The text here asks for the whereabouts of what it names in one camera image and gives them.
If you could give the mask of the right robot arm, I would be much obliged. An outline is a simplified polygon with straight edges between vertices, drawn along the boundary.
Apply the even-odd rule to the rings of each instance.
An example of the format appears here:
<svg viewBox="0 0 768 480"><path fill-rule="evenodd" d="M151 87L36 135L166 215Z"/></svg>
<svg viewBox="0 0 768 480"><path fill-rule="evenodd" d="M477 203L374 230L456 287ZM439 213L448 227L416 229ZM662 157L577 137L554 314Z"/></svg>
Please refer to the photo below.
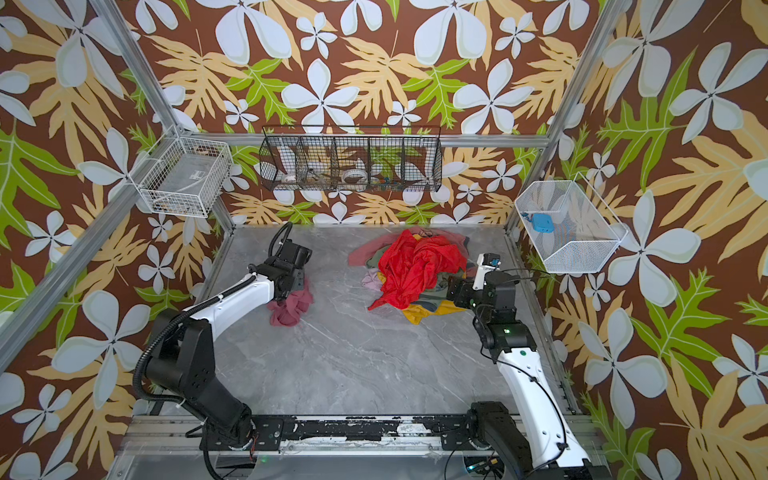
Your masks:
<svg viewBox="0 0 768 480"><path fill-rule="evenodd" d="M498 367L524 427L518 429L503 405L476 402L468 431L498 455L506 479L609 479L610 470L593 463L555 400L536 342L517 319L517 283L502 271L448 283L447 299L472 312L480 353Z"/></svg>

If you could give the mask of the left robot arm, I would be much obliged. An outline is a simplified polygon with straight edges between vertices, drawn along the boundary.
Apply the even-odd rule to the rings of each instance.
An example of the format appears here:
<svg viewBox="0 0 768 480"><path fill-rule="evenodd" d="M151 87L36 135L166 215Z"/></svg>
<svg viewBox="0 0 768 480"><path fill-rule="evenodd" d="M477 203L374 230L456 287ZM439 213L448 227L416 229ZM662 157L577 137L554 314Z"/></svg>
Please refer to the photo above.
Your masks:
<svg viewBox="0 0 768 480"><path fill-rule="evenodd" d="M176 403L203 423L203 438L231 449L252 442L251 409L217 379L214 341L251 311L285 300L304 284L312 250L285 238L248 266L235 285L182 311L156 319L133 373L140 398Z"/></svg>

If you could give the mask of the pink cloth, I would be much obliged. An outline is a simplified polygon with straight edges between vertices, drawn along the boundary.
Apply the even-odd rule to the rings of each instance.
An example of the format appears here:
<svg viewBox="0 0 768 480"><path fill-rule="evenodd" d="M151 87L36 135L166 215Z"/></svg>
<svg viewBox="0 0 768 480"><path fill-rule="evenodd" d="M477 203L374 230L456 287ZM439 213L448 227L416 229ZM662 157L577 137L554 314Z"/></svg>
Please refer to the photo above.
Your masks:
<svg viewBox="0 0 768 480"><path fill-rule="evenodd" d="M297 326L313 303L314 297L310 290L310 282L305 279L301 290L290 293L285 300L273 300L267 304L267 308L271 312L270 324L282 327Z"/></svg>

